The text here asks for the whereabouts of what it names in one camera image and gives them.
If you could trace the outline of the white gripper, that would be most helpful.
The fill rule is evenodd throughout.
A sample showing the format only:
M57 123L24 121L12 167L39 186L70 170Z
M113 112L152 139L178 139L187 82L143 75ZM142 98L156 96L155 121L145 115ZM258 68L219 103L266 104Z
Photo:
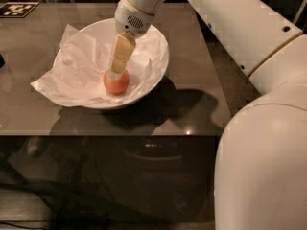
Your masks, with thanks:
M114 21L118 35L112 48L108 75L118 80L136 47L135 37L147 32L154 21L154 16L141 12L127 0L120 0L114 14Z

